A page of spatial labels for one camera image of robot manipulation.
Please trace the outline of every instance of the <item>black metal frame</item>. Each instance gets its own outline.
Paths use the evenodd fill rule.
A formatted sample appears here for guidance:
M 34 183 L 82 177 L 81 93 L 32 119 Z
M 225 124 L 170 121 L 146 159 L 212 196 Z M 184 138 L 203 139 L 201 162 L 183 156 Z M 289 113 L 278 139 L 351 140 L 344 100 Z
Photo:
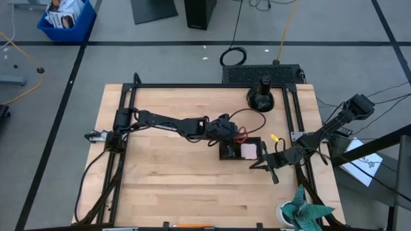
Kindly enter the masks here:
M 136 92 L 139 88 L 170 88 L 170 87 L 171 88 L 251 88 L 253 86 L 254 86 L 253 84 L 219 84 L 219 83 L 217 84 L 143 84 L 141 83 L 141 80 L 137 77 L 134 83 L 124 83 L 123 84 L 123 87 L 121 89 L 119 108 L 123 108 L 125 106 L 125 99 L 130 89 L 131 89 L 131 96 L 130 96 L 130 103 L 128 104 L 128 107 L 134 106 L 134 103 L 136 100 Z M 291 132 L 294 132 L 294 126 L 293 126 L 290 102 L 288 99 L 288 90 L 292 93 L 299 131 L 300 132 L 304 131 L 304 125 L 302 123 L 302 115 L 301 115 L 301 110 L 300 110 L 299 100 L 298 100 L 298 95 L 297 95 L 297 88 L 295 87 L 295 84 L 273 85 L 272 88 L 281 89 L 283 92 L 284 107 L 285 107 L 285 112 L 286 112 L 288 131 L 289 131 L 290 140 L 291 140 Z M 120 154 L 120 160 L 122 160 L 123 162 L 125 160 L 126 152 L 127 151 L 125 150 L 124 152 Z M 105 173 L 103 191 L 107 189 L 107 186 L 110 182 L 115 155 L 116 155 L 115 153 L 110 153 L 109 160 L 107 163 L 107 170 Z M 309 183 L 313 187 L 314 192 L 317 193 L 317 190 L 315 188 L 314 174 L 313 174 L 311 162 L 309 159 L 306 159 L 305 161 L 307 162 L 306 164 L 307 165 L 307 177 L 308 177 Z M 120 175 L 119 183 L 116 185 L 114 189 L 112 206 L 111 206 L 110 216 L 109 216 L 109 223 L 114 223 L 115 218 L 116 218 L 116 212 L 117 212 L 117 206 L 118 206 L 118 200 L 119 200 L 119 190 L 121 186 L 121 177 L 123 174 L 123 170 L 120 169 L 120 172 L 121 172 L 121 175 Z M 297 174 L 297 182 L 298 184 L 301 184 L 302 180 L 301 180 L 300 174 L 302 173 L 302 171 L 300 172 L 296 168 L 295 172 Z M 98 213 L 97 223 L 103 222 L 103 216 L 104 216 L 104 207 L 102 207 Z M 322 225 L 322 220 L 318 219 L 317 223 L 319 225 Z
M 128 92 L 131 89 L 131 96 L 130 96 L 130 102 L 128 104 L 129 107 L 133 107 L 135 100 L 136 100 L 136 92 L 140 88 L 251 88 L 254 85 L 251 84 L 142 84 L 141 80 L 138 78 L 138 76 L 134 76 L 134 83 L 124 83 L 123 87 L 121 89 L 121 96 L 120 96 L 120 101 L 119 101 L 119 107 L 118 108 L 124 108 L 125 107 L 125 100 L 127 97 Z M 293 127 L 293 118 L 292 118 L 292 113 L 290 109 L 290 102 L 288 98 L 288 91 L 291 92 L 291 95 L 293 97 L 293 103 L 295 107 L 295 115 L 297 118 L 297 124 L 298 124 L 298 130 L 300 132 L 304 131 L 304 125 L 302 121 L 302 115 L 301 115 L 301 109 L 299 106 L 299 99 L 297 95 L 297 88 L 295 84 L 286 84 L 286 85 L 273 85 L 273 89 L 281 89 L 283 92 L 283 98 L 284 98 L 284 107 L 285 107 L 285 112 L 286 112 L 286 119 L 287 119 L 287 124 L 288 124 L 288 130 L 290 133 L 290 140 L 291 140 L 291 132 L 294 132 L 294 127 Z M 125 160 L 125 155 L 127 153 L 127 150 L 124 150 L 123 152 L 120 153 L 119 161 L 124 163 Z M 107 170 L 105 173 L 105 179 L 104 179 L 104 184 L 103 184 L 103 191 L 109 186 L 109 182 L 111 179 L 112 175 L 112 170 L 113 170 L 113 165 L 114 165 L 114 160 L 115 160 L 115 153 L 110 152 L 109 160 L 107 162 Z M 302 172 L 301 167 L 296 166 L 295 167 L 295 174 L 297 175 L 297 183 L 298 184 L 303 184 L 306 188 L 309 187 L 308 192 L 310 193 L 311 197 L 313 198 L 314 203 L 319 203 L 322 204 L 321 199 L 317 196 L 317 191 L 315 187 L 315 181 L 314 181 L 314 174 L 313 174 L 313 168 L 311 165 L 311 162 L 309 159 L 305 159 L 306 161 L 306 174 L 307 178 L 305 177 L 304 173 Z M 63 230 L 102 230 L 103 228 L 114 228 L 114 222 L 116 218 L 116 212 L 117 212 L 117 207 L 118 207 L 118 200 L 119 200 L 119 191 L 121 187 L 121 178 L 123 174 L 123 168 L 124 164 L 119 165 L 121 169 L 119 172 L 121 173 L 119 176 L 118 183 L 116 184 L 113 192 L 113 197 L 112 197 L 112 206 L 110 210 L 110 215 L 109 215 L 109 222 L 108 223 L 103 223 L 103 217 L 104 217 L 104 208 L 105 208 L 105 203 L 100 207 L 100 210 L 98 211 L 97 214 L 97 219 L 96 219 L 96 224 L 88 224 L 88 225 L 74 225 L 70 227 L 55 227 L 55 228 L 45 228 L 45 229 L 39 229 L 39 230 L 55 230 L 55 231 L 63 231 Z M 321 219 L 317 220 L 317 223 L 323 228 L 323 230 L 352 230 L 352 231 L 370 231 L 369 229 L 362 229 L 362 228 L 351 228 L 351 227 L 343 227 L 341 226 L 342 224 L 338 222 L 332 215 L 331 215 L 331 223 L 330 225 L 336 225 L 336 226 L 324 226 L 322 223 Z M 261 223 L 257 223 L 256 227 L 257 231 L 280 231 L 283 230 L 283 228 L 263 228 L 263 225 Z M 239 231 L 255 231 L 255 228 L 215 228 L 215 230 L 221 230 L 221 231 L 234 231 L 234 230 L 239 230 Z M 162 230 L 162 231 L 204 231 L 203 228 L 173 228 L 169 227 L 168 222 L 164 222 L 163 227 L 139 227 L 138 230 L 142 231 L 154 231 L 154 230 Z

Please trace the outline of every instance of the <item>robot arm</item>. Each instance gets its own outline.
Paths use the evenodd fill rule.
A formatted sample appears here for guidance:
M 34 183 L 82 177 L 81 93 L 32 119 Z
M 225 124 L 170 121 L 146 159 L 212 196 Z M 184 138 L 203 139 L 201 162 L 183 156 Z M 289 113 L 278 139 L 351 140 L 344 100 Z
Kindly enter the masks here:
M 140 110 L 136 113 L 138 114 L 138 120 L 135 126 L 177 132 L 188 141 L 233 141 L 240 134 L 236 124 L 229 121 L 228 114 L 223 114 L 218 119 L 210 122 L 207 116 L 174 119 L 147 110 Z
M 322 139 L 343 127 L 345 124 L 354 120 L 367 119 L 374 112 L 374 103 L 369 101 L 364 95 L 356 94 L 351 99 L 344 102 L 341 112 L 330 122 L 318 129 L 316 132 L 307 133 L 300 136 L 294 146 L 276 153 L 264 154 L 259 160 L 250 166 L 251 169 L 265 169 L 271 172 L 273 182 L 279 183 L 278 177 L 275 175 L 274 169 L 278 169 L 287 165 L 294 165 L 306 157 L 310 158 L 317 151 L 317 148 Z M 259 166 L 263 162 L 267 162 L 265 166 Z

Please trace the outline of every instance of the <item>small box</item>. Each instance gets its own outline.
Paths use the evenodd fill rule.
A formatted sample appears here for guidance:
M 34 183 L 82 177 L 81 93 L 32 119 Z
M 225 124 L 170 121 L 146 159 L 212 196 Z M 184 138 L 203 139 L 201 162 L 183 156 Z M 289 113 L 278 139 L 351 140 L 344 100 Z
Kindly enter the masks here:
M 256 159 L 257 159 L 263 154 L 261 150 L 260 142 L 261 142 L 260 137 L 249 137 L 242 144 L 255 144 L 256 145 Z M 228 142 L 221 141 L 219 145 L 220 160 L 246 160 L 241 155 L 241 145 L 242 144 L 231 143 L 231 142 L 228 143 Z
M 54 28 L 54 26 L 45 19 L 47 16 L 46 13 L 44 13 L 40 22 L 37 24 L 37 28 L 42 30 L 53 41 L 82 42 L 96 18 L 96 12 L 91 6 L 89 0 L 82 1 L 84 2 L 83 10 L 78 16 L 76 24 L 73 28 Z

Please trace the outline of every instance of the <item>black box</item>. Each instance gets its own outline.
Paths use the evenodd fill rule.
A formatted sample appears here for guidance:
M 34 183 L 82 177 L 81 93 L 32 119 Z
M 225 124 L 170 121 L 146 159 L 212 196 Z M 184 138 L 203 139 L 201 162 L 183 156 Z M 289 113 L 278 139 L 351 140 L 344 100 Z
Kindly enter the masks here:
M 257 152 L 257 158 L 263 155 L 263 151 L 261 148 L 261 137 L 249 137 L 244 144 L 255 144 L 256 145 L 256 152 Z M 220 154 L 220 160 L 245 160 L 243 157 L 241 157 L 241 145 L 242 144 L 236 144 L 236 143 L 228 143 L 224 141 L 220 141 L 219 145 L 219 154 Z M 232 151 L 233 156 L 229 156 L 230 150 Z
M 263 76 L 270 76 L 273 85 L 302 84 L 305 76 L 298 64 L 275 65 L 226 65 L 223 67 L 223 83 L 258 84 Z
M 184 0 L 187 26 L 206 30 L 217 0 Z

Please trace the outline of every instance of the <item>gray floor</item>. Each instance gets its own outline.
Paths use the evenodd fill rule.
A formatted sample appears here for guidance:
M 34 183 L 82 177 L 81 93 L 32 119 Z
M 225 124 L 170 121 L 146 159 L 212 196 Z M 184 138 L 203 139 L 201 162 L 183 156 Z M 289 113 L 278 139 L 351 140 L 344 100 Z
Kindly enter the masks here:
M 395 0 L 395 4 L 393 0 L 378 2 L 397 40 L 411 41 L 407 27 L 410 3 L 407 0 Z M 232 39 L 239 3 L 220 0 L 207 31 L 188 29 L 183 0 L 175 0 L 175 3 L 178 17 L 134 25 L 129 0 L 105 0 L 90 40 Z M 0 3 L 0 31 L 10 35 L 10 7 L 4 6 Z M 245 2 L 236 40 L 280 40 L 291 7 L 273 3 L 269 12 L 260 12 Z M 40 11 L 16 9 L 16 40 L 48 41 L 36 29 L 41 15 Z M 287 40 L 389 41 L 368 0 L 300 1 Z M 0 196 L 5 198 L 0 202 L 1 230 L 14 229 L 79 49 L 78 46 L 23 48 L 44 66 L 46 81 L 39 90 L 12 105 L 13 116 L 1 130 L 0 182 L 7 185 L 0 188 Z M 220 83 L 222 68 L 218 60 L 225 49 L 226 46 L 88 46 L 26 228 L 70 224 L 89 149 L 83 134 L 94 128 L 105 84 L 129 82 L 134 72 L 138 72 L 145 83 Z M 270 64 L 279 47 L 245 46 L 245 49 L 247 64 Z M 405 58 L 411 60 L 411 47 L 401 47 L 401 50 Z M 34 68 L 14 48 L 0 51 L 0 60 L 0 74 L 20 74 L 28 79 L 25 87 L 0 85 L 0 102 L 36 84 L 38 76 Z M 227 55 L 227 63 L 237 61 L 239 57 L 235 53 Z M 392 47 L 286 46 L 281 61 L 300 64 L 307 81 L 314 84 L 317 96 L 331 104 L 339 104 L 355 93 L 371 94 L 407 81 Z M 372 100 L 395 98 L 407 92 L 410 86 L 404 85 Z M 386 103 L 376 107 L 368 123 L 392 105 Z M 375 138 L 409 124 L 408 108 L 410 101 L 406 99 L 357 137 Z M 331 108 L 321 108 L 320 112 L 326 118 Z M 367 121 L 353 122 L 348 127 L 358 131 L 365 125 Z M 396 148 L 384 153 L 394 158 L 398 155 Z M 386 225 L 387 206 L 343 187 L 338 190 L 348 224 L 363 228 Z M 401 215 L 406 218 L 407 212 L 402 211 Z M 406 219 L 400 223 L 408 227 Z

